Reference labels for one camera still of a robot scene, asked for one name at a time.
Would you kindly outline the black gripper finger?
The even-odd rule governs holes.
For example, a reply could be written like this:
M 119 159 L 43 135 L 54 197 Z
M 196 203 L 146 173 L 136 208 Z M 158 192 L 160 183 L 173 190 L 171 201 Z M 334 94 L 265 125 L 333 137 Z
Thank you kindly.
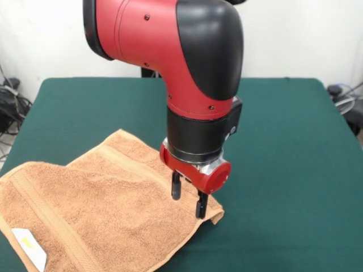
M 196 203 L 196 218 L 204 219 L 206 215 L 206 210 L 208 206 L 208 194 L 202 191 L 198 191 L 199 200 Z
M 181 197 L 181 181 L 180 173 L 173 171 L 172 182 L 171 182 L 171 196 L 173 200 L 179 200 Z

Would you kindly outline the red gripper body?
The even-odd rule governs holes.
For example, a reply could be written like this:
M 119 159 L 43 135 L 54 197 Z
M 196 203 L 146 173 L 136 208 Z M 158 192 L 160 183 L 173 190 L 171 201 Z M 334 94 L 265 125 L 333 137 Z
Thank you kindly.
M 178 160 L 168 150 L 167 138 L 161 144 L 159 151 L 161 161 L 172 171 L 176 171 L 188 179 L 191 184 L 205 194 L 220 190 L 231 173 L 231 164 L 221 154 L 208 164 L 196 165 Z

